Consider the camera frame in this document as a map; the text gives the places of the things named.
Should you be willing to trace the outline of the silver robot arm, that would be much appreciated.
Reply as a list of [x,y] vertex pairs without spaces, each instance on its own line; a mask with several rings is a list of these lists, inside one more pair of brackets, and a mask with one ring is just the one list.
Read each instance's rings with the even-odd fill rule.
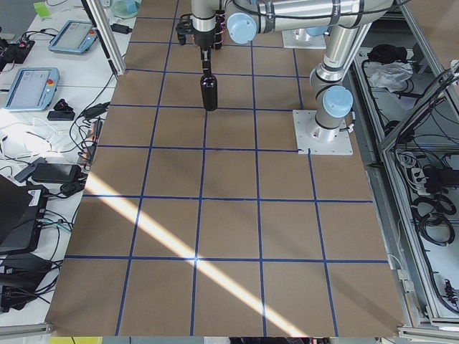
[[310,138],[328,143],[339,134],[341,123],[353,105],[353,97],[342,86],[342,79],[371,24],[391,7],[391,1],[192,1],[191,13],[180,17],[176,33],[180,44],[185,44],[191,35],[200,48],[203,106],[214,111],[218,96],[211,50],[222,28],[237,44],[247,44],[258,34],[329,29],[323,59],[311,73],[318,109],[306,125]]
[[328,31],[328,26],[309,27],[295,30],[295,38],[306,42],[315,37],[323,36]]

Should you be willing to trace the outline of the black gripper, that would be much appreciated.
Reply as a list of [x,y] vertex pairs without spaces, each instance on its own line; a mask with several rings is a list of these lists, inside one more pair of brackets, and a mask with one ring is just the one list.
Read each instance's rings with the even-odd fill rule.
[[199,31],[193,24],[191,14],[183,14],[176,25],[176,35],[181,46],[186,44],[186,38],[192,36],[194,44],[201,50],[201,61],[203,75],[210,75],[210,50],[219,50],[224,42],[225,13],[216,13],[215,26],[213,29],[203,32]]

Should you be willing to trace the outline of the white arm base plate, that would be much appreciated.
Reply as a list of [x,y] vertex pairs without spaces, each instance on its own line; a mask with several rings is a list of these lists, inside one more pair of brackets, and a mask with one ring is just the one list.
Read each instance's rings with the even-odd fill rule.
[[327,29],[309,28],[282,32],[283,46],[291,49],[325,49],[324,34]]
[[346,121],[334,129],[322,128],[316,122],[315,110],[294,110],[293,124],[297,151],[303,155],[352,156],[353,148]]

